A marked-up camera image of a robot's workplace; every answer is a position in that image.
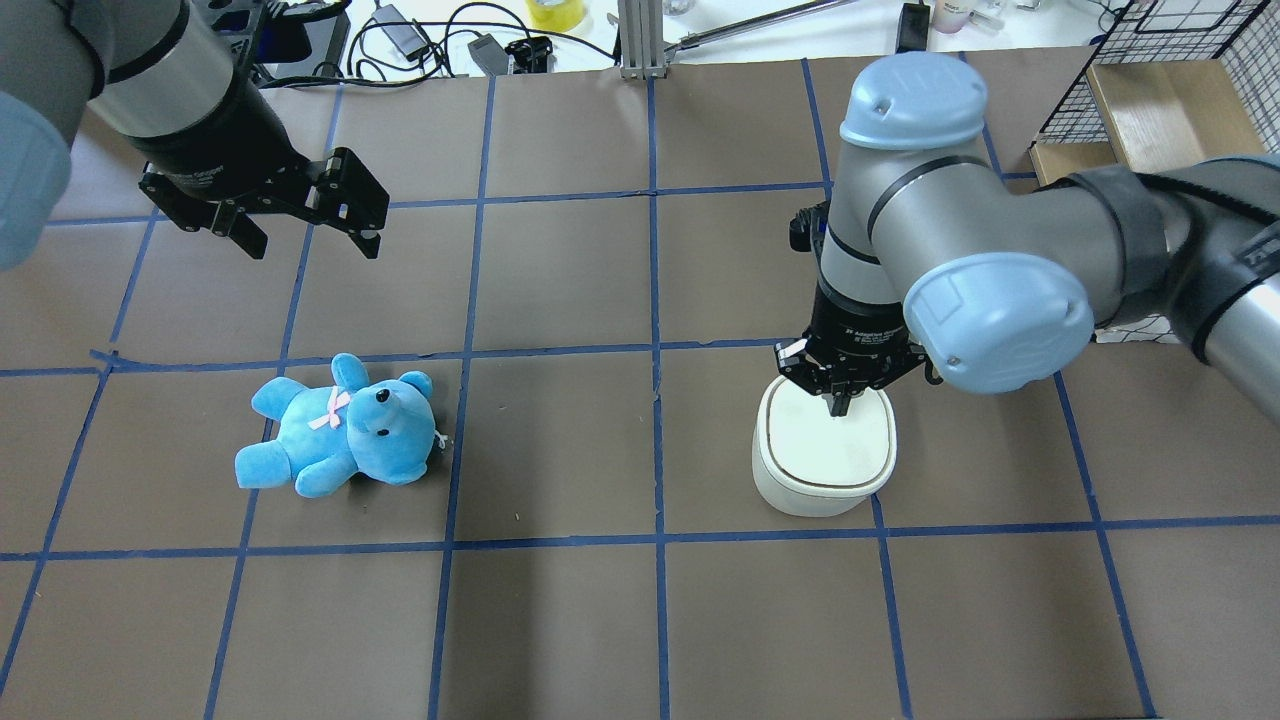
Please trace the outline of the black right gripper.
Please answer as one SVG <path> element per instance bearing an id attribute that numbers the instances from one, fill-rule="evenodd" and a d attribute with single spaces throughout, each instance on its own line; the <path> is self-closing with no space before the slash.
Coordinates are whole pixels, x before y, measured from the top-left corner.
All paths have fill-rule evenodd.
<path id="1" fill-rule="evenodd" d="M 774 361 L 803 391 L 827 395 L 829 415 L 842 418 L 854 396 L 883 389 L 925 364 L 925 350 L 910 340 L 900 304 L 863 302 L 819 281 L 806 329 L 777 343 Z"/>

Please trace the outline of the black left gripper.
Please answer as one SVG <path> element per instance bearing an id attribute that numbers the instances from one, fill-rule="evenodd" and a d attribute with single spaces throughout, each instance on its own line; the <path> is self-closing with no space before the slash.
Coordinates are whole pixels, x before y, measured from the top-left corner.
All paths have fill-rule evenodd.
<path id="1" fill-rule="evenodd" d="M 379 258 L 390 196 L 360 156 L 338 147 L 321 161 L 270 173 L 262 183 L 228 199 L 197 199 L 147 163 L 140 190 L 179 229 L 210 231 L 264 260 L 268 234 L 255 215 L 283 214 L 347 234 L 369 260 Z"/>

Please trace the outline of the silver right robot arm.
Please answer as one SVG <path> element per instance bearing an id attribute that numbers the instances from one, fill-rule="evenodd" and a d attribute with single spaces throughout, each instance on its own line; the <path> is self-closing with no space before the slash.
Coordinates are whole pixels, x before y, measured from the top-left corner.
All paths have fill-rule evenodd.
<path id="1" fill-rule="evenodd" d="M 997 395 L 1151 314 L 1277 416 L 1277 156 L 1112 164 L 1011 193 L 980 156 L 988 88 L 955 56 L 882 56 L 852 82 L 829 200 L 791 245 L 818 266 L 778 373 L 842 416 L 920 365 Z"/>

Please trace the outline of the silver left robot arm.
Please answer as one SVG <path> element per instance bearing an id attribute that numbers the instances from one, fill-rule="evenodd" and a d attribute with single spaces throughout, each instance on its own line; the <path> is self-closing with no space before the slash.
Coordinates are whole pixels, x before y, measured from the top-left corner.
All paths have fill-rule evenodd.
<path id="1" fill-rule="evenodd" d="M 804 61 L 260 90 L 188 1 L 3 4 L 3 434 L 271 438 L 428 377 L 454 436 L 754 421 L 829 192 Z"/>

